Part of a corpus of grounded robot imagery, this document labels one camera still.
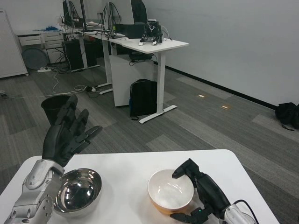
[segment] metal bowl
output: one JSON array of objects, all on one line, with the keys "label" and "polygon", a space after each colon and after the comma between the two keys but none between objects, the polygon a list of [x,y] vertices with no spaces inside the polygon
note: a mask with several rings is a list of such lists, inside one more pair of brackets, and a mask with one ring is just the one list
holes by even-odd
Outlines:
[{"label": "metal bowl", "polygon": [[85,216],[99,203],[100,175],[91,169],[75,169],[63,175],[54,211],[64,217]]}]

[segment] black bag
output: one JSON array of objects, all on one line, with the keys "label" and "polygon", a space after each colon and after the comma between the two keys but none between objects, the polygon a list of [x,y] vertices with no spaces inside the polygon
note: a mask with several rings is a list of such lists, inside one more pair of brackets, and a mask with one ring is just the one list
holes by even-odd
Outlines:
[{"label": "black bag", "polygon": [[280,120],[281,126],[287,130],[287,124],[292,124],[295,129],[299,128],[299,105],[296,106],[294,103],[280,104],[276,110],[275,115]]},{"label": "black bag", "polygon": [[157,82],[139,79],[131,84],[130,117],[138,120],[138,116],[157,112]]},{"label": "black bag", "polygon": [[143,22],[146,24],[148,16],[142,0],[131,0],[131,5],[133,9],[134,23],[136,24],[137,22]]}]

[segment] black trash bin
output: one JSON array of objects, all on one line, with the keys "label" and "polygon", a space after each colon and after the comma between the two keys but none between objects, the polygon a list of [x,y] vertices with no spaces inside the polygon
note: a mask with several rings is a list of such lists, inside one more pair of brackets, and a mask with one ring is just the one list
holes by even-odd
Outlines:
[{"label": "black trash bin", "polygon": [[68,101],[69,98],[70,96],[59,95],[50,97],[42,102],[41,106],[45,111],[51,126],[55,124],[60,108]]}]

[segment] robot hand on desk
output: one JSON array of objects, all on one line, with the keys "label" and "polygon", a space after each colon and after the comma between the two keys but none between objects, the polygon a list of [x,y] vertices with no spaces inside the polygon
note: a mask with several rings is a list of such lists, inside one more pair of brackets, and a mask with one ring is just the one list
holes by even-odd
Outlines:
[{"label": "robot hand on desk", "polygon": [[25,178],[22,194],[5,224],[45,224],[50,219],[61,187],[63,167],[102,130],[101,126],[95,126],[84,132],[88,110],[84,109],[76,119],[77,102],[78,98],[72,96],[60,109],[55,125],[46,134],[42,159]]},{"label": "robot hand on desk", "polygon": [[[191,159],[177,168],[172,177],[177,179],[185,174],[191,179],[194,187],[197,189],[199,199],[205,208],[195,209],[190,216],[184,213],[173,213],[170,215],[171,218],[183,223],[202,224],[208,220],[210,214],[214,214],[219,219],[220,224],[258,224],[252,209],[244,200],[238,200],[234,204],[230,204],[221,188],[209,175],[200,172],[198,165]],[[236,205],[238,202],[246,203],[254,219],[240,211]]]},{"label": "robot hand on desk", "polygon": [[161,26],[157,20],[148,20],[144,28],[144,33],[139,45],[143,46],[144,42],[152,41],[153,45],[161,44],[163,42],[164,35],[162,33]]}]

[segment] ceramic bowl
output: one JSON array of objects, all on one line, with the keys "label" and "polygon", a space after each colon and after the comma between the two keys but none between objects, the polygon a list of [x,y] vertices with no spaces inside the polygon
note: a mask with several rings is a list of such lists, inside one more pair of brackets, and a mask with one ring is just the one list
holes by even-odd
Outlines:
[{"label": "ceramic bowl", "polygon": [[194,195],[194,187],[188,176],[173,179],[174,170],[154,173],[148,182],[149,196],[154,206],[164,214],[183,211]]}]

